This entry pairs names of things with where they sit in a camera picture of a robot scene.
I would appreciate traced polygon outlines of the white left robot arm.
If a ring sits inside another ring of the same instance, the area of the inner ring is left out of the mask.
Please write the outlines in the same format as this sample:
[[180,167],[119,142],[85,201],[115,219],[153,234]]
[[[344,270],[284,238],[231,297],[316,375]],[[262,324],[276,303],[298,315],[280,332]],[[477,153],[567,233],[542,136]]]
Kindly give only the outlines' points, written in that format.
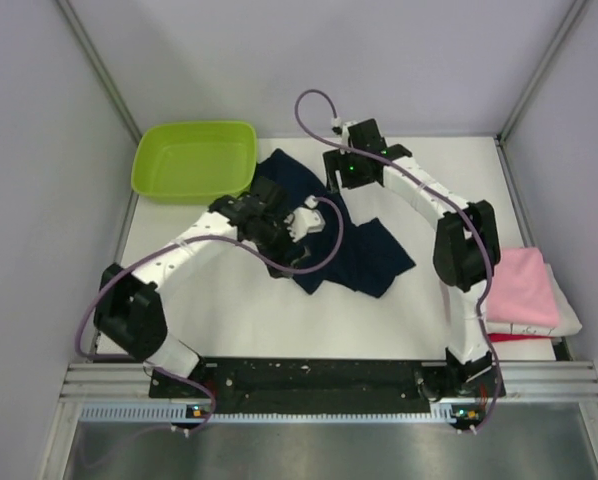
[[322,230],[318,202],[309,196],[295,208],[285,191],[268,179],[237,197],[214,200],[187,230],[134,269],[112,265],[102,277],[102,298],[95,327],[132,359],[171,373],[171,384],[184,396],[205,387],[201,357],[171,333],[164,304],[210,260],[232,245],[251,242],[274,262],[271,273],[296,266],[298,243]]

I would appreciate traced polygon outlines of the lime green plastic basin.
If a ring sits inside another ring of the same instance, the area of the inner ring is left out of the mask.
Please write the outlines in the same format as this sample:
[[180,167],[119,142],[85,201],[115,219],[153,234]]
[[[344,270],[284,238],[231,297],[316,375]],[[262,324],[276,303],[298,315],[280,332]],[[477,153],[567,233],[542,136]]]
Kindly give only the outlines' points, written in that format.
[[156,203],[208,205],[250,187],[257,150],[256,131],[244,121],[156,125],[138,144],[130,184]]

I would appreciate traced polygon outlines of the pink folded t shirt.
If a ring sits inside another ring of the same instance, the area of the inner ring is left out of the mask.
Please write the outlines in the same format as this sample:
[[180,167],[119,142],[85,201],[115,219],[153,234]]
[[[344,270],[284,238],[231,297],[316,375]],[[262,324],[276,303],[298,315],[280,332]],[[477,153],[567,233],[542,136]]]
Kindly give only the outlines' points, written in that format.
[[541,251],[505,248],[487,297],[490,324],[556,327],[560,315]]

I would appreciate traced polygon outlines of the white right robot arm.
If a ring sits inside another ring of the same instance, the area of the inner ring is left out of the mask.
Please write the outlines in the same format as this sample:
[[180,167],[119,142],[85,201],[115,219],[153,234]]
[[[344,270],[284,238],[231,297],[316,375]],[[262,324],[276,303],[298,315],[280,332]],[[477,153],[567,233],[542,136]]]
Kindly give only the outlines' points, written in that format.
[[480,319],[501,259],[493,206],[452,193],[401,144],[389,145],[374,119],[331,120],[341,145],[323,154],[326,186],[333,193],[377,183],[404,200],[434,230],[432,263],[448,292],[450,337],[445,380],[455,394],[477,389],[493,355]]

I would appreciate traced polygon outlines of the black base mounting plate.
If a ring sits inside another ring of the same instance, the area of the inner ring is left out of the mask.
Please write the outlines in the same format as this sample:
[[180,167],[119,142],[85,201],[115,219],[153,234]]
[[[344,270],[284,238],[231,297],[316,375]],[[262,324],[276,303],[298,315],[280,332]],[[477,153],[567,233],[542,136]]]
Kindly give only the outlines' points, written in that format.
[[218,414],[426,413],[435,401],[505,395],[495,369],[471,377],[445,360],[206,357],[190,379]]

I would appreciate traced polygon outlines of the red folded t shirt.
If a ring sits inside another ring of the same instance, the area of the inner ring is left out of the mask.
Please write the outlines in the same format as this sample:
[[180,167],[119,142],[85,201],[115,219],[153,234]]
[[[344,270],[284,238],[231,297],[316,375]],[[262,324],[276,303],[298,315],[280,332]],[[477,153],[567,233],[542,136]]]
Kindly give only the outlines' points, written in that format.
[[491,333],[488,335],[488,337],[489,337],[490,341],[493,343],[549,339],[549,336],[518,335],[518,334],[505,334],[505,333]]

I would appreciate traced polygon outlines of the navy blue t shirt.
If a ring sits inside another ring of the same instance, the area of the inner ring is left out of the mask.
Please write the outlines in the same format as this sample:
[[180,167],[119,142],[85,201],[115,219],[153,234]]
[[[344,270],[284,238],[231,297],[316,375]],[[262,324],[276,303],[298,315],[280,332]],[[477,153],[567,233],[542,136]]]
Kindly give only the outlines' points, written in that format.
[[307,294],[315,293],[328,281],[379,298],[399,275],[415,267],[414,260],[379,219],[353,223],[341,195],[330,193],[311,170],[283,150],[274,150],[258,164],[255,177],[264,177],[283,188],[291,210],[315,196],[331,200],[342,214],[343,237],[336,256],[316,272],[293,277]]

